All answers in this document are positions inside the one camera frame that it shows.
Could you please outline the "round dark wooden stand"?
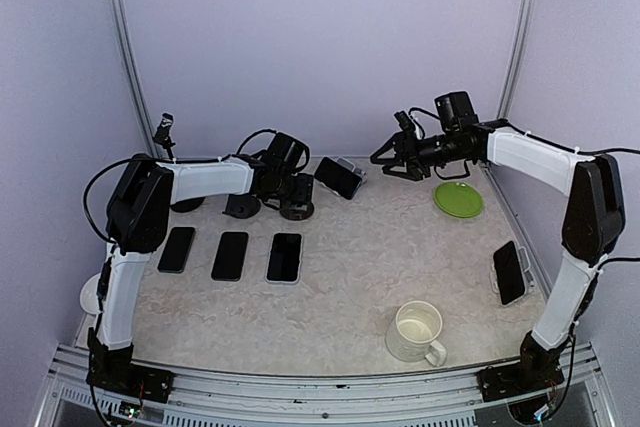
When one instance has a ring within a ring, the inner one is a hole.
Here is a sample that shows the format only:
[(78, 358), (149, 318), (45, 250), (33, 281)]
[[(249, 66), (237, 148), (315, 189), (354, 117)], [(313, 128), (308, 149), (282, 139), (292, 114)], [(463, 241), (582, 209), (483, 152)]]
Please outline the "round dark wooden stand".
[(280, 215), (290, 221), (303, 221), (309, 219), (315, 211), (312, 201), (293, 202), (284, 200), (280, 203)]

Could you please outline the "black folding phone stand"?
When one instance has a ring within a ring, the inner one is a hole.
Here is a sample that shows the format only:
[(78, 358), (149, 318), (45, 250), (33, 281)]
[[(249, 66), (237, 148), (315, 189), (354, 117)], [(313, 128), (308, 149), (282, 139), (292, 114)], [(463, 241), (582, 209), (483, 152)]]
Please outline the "black folding phone stand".
[(251, 194), (229, 194), (223, 214), (235, 219), (249, 219), (261, 209), (261, 201)]

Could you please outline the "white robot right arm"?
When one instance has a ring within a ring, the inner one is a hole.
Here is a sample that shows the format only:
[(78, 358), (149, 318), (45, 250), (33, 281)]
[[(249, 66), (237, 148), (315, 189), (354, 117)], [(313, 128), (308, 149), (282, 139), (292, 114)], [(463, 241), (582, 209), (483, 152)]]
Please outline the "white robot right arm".
[(434, 104), (440, 133), (421, 135), (412, 115), (398, 111), (396, 132), (371, 154), (371, 163), (387, 175), (410, 181), (421, 181), (452, 162), (482, 163), (545, 186), (559, 210), (557, 273), (544, 310), (525, 335), (519, 361), (511, 370), (512, 383), (531, 391), (555, 370), (625, 229), (618, 162), (607, 152), (543, 140), (504, 118), (482, 121), (465, 91), (440, 95)]

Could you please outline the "black pole phone stand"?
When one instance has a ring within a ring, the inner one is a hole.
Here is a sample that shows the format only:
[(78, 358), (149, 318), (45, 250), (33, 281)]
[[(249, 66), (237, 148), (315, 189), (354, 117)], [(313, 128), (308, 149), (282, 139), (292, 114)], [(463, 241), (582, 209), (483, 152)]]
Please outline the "black pole phone stand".
[[(175, 143), (173, 142), (170, 136), (170, 130), (173, 125), (173, 122), (174, 122), (174, 118), (171, 114), (163, 113), (160, 123), (152, 138), (155, 144), (159, 145), (166, 151), (171, 161), (176, 160), (173, 154), (173, 147), (175, 146)], [(200, 207), (203, 204), (203, 202), (204, 202), (203, 197), (188, 199), (188, 200), (176, 202), (172, 204), (170, 208), (173, 212), (176, 212), (176, 213), (188, 213), (196, 210), (198, 207)]]

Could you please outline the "black phone dark case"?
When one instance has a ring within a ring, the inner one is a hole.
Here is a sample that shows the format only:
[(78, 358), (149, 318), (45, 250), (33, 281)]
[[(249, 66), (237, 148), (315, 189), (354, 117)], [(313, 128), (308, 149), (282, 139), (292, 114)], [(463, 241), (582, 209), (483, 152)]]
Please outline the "black phone dark case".
[(214, 281), (237, 282), (241, 279), (248, 241), (247, 232), (228, 231), (221, 235), (211, 271)]

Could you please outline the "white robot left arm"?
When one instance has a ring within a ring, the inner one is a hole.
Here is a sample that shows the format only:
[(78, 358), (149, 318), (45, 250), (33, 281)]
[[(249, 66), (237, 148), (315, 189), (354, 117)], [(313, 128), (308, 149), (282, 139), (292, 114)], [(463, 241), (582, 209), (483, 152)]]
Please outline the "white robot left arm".
[(313, 178), (304, 171), (309, 160), (309, 147), (283, 132), (255, 154), (237, 151), (211, 160), (137, 154), (122, 160), (125, 170), (106, 207), (107, 257), (89, 337), (90, 352), (103, 358), (99, 371), (115, 389), (127, 392), (140, 381), (139, 368), (129, 361), (133, 314), (146, 265), (167, 236), (171, 209), (225, 195), (224, 213), (233, 218), (268, 207), (288, 220), (306, 220), (314, 211)]

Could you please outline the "purple-cased phone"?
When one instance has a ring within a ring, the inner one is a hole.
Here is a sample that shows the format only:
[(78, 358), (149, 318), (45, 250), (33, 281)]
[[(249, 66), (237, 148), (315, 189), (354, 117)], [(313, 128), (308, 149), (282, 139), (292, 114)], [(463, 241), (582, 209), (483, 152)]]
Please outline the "purple-cased phone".
[(303, 237), (299, 233), (276, 233), (273, 236), (266, 270), (270, 283), (294, 284), (299, 280)]

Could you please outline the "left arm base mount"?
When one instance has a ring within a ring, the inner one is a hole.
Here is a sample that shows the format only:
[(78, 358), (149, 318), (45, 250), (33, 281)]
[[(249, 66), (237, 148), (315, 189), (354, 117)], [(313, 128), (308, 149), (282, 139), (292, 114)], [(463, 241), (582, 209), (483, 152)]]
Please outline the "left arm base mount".
[(86, 378), (90, 386), (162, 404), (168, 402), (173, 381), (173, 372), (139, 364), (129, 364), (122, 375), (107, 374), (92, 366)]

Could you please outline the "clear acrylic phone stand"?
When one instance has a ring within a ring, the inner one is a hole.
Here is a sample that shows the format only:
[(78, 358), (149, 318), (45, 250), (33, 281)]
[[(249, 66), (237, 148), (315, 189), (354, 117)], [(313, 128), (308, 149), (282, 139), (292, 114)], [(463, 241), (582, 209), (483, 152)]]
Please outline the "clear acrylic phone stand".
[[(528, 294), (535, 287), (534, 277), (531, 272), (531, 260), (529, 258), (527, 249), (524, 246), (516, 245), (516, 252), (521, 268), (523, 281), (525, 284), (525, 294)], [(495, 264), (492, 264), (490, 267), (489, 278), (492, 292), (498, 295), (499, 285)]]

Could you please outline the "teal-cased phone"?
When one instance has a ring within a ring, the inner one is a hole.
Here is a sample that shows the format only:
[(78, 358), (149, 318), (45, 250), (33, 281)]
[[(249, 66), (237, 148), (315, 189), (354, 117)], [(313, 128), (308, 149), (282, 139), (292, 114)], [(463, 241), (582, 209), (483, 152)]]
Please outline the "teal-cased phone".
[(194, 227), (174, 227), (164, 245), (157, 270), (160, 273), (180, 274), (184, 271), (195, 237)]

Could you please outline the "silver folding phone stand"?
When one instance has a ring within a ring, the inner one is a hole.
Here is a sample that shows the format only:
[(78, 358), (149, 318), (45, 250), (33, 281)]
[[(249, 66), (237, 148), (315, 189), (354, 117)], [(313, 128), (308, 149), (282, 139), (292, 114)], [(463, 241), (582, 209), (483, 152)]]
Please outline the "silver folding phone stand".
[(360, 168), (357, 164), (344, 157), (336, 157), (335, 161), (343, 168), (349, 170), (355, 176), (360, 178), (360, 183), (364, 184), (367, 181), (366, 172)]

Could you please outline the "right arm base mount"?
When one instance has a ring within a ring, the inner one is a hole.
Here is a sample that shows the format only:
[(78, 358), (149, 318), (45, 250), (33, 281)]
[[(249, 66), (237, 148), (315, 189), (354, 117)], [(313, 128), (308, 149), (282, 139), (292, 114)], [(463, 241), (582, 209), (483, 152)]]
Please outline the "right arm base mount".
[(476, 374), (484, 402), (492, 402), (551, 388), (565, 380), (560, 368), (526, 370), (520, 363), (490, 366)]

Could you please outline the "blue phone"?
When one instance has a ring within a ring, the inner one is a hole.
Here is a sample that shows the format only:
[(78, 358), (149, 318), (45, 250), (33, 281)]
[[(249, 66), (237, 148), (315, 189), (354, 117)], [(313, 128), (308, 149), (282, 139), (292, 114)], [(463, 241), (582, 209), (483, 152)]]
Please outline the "blue phone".
[(359, 177), (329, 157), (321, 159), (314, 172), (314, 178), (324, 187), (347, 200), (352, 200), (362, 185)]

